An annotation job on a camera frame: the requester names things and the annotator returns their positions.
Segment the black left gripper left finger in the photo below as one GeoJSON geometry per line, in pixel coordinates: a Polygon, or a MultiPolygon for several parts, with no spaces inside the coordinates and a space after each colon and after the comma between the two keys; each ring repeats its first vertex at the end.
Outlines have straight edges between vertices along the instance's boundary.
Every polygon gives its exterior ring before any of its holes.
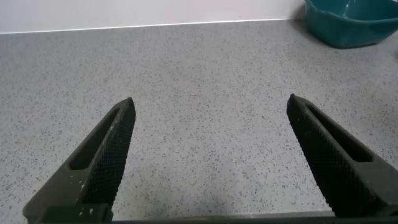
{"type": "Polygon", "coordinates": [[[109,223],[136,120],[115,104],[23,208],[28,223],[109,223]]]}

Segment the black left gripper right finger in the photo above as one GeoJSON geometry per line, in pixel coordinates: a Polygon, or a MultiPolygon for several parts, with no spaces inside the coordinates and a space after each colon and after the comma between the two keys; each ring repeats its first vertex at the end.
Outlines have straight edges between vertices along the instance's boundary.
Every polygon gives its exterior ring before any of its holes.
{"type": "Polygon", "coordinates": [[[305,98],[290,95],[287,116],[337,217],[397,215],[397,169],[305,98]]]}

